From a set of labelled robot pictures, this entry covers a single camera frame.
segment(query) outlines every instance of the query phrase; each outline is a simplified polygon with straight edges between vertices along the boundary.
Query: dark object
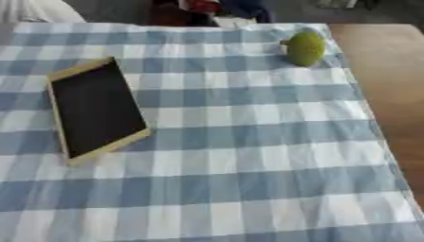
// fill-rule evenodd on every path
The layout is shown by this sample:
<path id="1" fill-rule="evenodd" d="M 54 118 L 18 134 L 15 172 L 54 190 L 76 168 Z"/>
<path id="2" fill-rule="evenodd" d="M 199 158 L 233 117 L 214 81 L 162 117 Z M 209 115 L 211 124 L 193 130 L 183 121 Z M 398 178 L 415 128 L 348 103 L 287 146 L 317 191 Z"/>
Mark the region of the dark object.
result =
<path id="1" fill-rule="evenodd" d="M 365 4 L 365 7 L 369 10 L 375 9 L 380 3 L 380 0 L 363 0 L 363 1 Z"/>
<path id="2" fill-rule="evenodd" d="M 217 26 L 208 15 L 184 11 L 172 0 L 154 2 L 150 12 L 151 26 Z"/>
<path id="3" fill-rule="evenodd" d="M 52 82 L 69 158 L 145 130 L 115 61 Z"/>
<path id="4" fill-rule="evenodd" d="M 271 16 L 261 0 L 220 0 L 222 7 L 243 19 L 256 19 L 258 23 L 270 23 Z"/>

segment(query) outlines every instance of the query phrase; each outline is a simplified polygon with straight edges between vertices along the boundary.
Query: chalkboard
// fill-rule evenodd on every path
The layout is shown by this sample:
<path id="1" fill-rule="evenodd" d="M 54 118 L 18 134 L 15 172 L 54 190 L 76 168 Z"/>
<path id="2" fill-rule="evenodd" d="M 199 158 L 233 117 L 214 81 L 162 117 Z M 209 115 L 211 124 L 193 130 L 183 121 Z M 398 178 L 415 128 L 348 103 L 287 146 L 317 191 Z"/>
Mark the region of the chalkboard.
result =
<path id="1" fill-rule="evenodd" d="M 147 130 L 114 59 L 51 81 L 51 93 L 69 159 Z"/>

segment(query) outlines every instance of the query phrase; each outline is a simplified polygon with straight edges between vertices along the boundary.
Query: wooden frame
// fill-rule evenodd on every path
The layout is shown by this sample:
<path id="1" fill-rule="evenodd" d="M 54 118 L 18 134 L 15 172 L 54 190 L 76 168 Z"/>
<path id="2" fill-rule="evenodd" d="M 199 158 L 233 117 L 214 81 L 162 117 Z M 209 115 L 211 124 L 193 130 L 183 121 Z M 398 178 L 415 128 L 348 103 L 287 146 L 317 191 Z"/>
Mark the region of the wooden frame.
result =
<path id="1" fill-rule="evenodd" d="M 140 139 L 150 135 L 150 130 L 148 128 L 145 128 L 144 130 L 140 130 L 140 131 L 135 132 L 131 135 L 128 135 L 128 136 L 123 137 L 121 139 L 115 140 L 112 143 L 109 143 L 105 146 L 94 149 L 90 152 L 81 154 L 77 157 L 71 157 L 70 156 L 69 146 L 66 142 L 66 133 L 63 129 L 63 122 L 62 122 L 62 118 L 61 118 L 61 115 L 60 115 L 56 94 L 55 94 L 55 91 L 54 91 L 54 88 L 53 88 L 53 82 L 60 81 L 61 79 L 64 79 L 64 78 L 69 78 L 69 77 L 72 77 L 72 76 L 77 75 L 77 74 L 88 72 L 90 70 L 97 69 L 97 68 L 99 68 L 103 65 L 106 65 L 108 63 L 111 63 L 113 61 L 115 61 L 115 59 L 113 57 L 109 57 L 109 58 L 106 58 L 106 59 L 103 59 L 103 60 L 95 60 L 95 61 L 91 61 L 91 62 L 82 64 L 82 65 L 74 66 L 74 67 L 66 69 L 66 70 L 62 70 L 62 71 L 59 71 L 59 72 L 56 72 L 56 73 L 52 73 L 52 74 L 47 76 L 47 79 L 48 79 L 47 91 L 48 91 L 48 94 L 50 96 L 51 104 L 52 104 L 52 107 L 53 107 L 53 114 L 54 114 L 54 118 L 55 118 L 57 128 L 58 128 L 59 139 L 60 139 L 60 142 L 61 142 L 62 151 L 64 153 L 66 160 L 67 160 L 66 164 L 69 165 L 69 166 L 75 166 L 75 165 L 81 164 L 81 163 L 83 163 L 87 160 L 93 159 L 96 156 L 99 156 L 99 155 L 101 155 L 105 152 L 113 151 L 113 150 L 116 150 L 118 148 L 124 147 L 124 146 L 128 145 L 129 143 L 140 140 Z M 133 95 L 132 95 L 132 101 L 134 103 L 136 103 L 135 99 L 133 98 Z"/>

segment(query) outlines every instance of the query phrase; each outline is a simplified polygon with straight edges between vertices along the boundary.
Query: floor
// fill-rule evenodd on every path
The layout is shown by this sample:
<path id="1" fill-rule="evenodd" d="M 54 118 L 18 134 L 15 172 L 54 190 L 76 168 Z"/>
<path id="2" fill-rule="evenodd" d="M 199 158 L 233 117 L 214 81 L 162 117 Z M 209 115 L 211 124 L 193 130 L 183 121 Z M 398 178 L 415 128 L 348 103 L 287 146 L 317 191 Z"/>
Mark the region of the floor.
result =
<path id="1" fill-rule="evenodd" d="M 113 22 L 146 25 L 151 0 L 64 0 L 90 22 Z M 277 23 L 370 23 L 417 24 L 418 14 L 407 0 L 381 0 L 368 10 L 359 3 L 354 9 L 322 9 L 318 0 L 263 0 Z"/>

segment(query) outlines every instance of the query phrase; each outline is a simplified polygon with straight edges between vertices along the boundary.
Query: green ball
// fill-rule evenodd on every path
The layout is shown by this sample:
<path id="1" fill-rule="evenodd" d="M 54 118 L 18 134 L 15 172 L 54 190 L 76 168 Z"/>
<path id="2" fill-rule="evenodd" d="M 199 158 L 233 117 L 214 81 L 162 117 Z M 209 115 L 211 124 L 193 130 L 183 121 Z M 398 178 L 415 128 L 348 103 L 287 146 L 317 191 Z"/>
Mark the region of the green ball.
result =
<path id="1" fill-rule="evenodd" d="M 298 33 L 281 43 L 287 46 L 290 61 L 300 66 L 313 65 L 324 56 L 326 50 L 324 39 L 310 31 Z"/>

